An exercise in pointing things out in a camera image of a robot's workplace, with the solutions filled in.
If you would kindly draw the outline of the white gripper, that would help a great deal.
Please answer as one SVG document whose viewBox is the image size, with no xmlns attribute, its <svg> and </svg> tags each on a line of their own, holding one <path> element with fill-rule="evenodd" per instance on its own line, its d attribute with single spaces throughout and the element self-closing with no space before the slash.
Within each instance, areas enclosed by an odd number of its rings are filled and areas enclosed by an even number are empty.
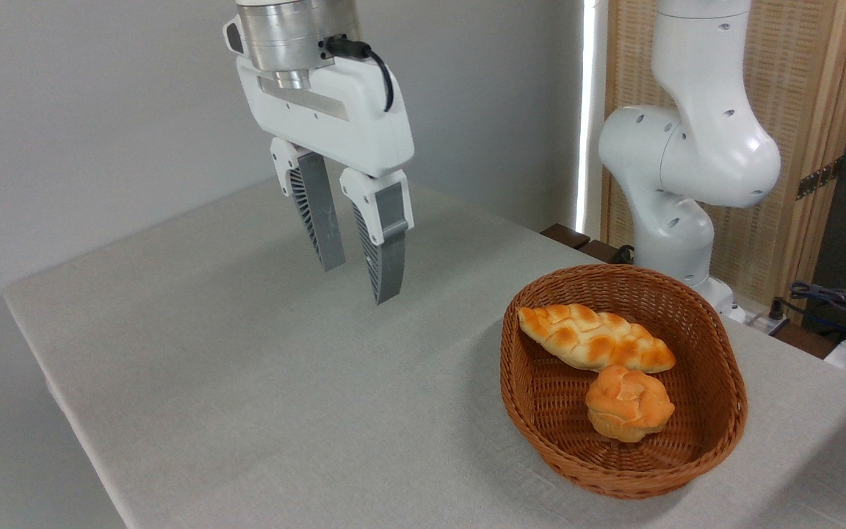
<svg viewBox="0 0 846 529">
<path fill-rule="evenodd" d="M 373 62 L 338 58 L 312 71 L 302 90 L 279 88 L 248 58 L 237 57 L 236 65 L 256 123 L 276 136 L 270 151 L 281 191 L 292 198 L 322 267 L 346 262 L 326 156 L 349 167 L 340 184 L 352 201 L 375 302 L 396 297 L 405 232 L 414 226 L 407 176 L 399 170 L 414 144 L 397 80 L 386 112 L 385 84 Z"/>
</svg>

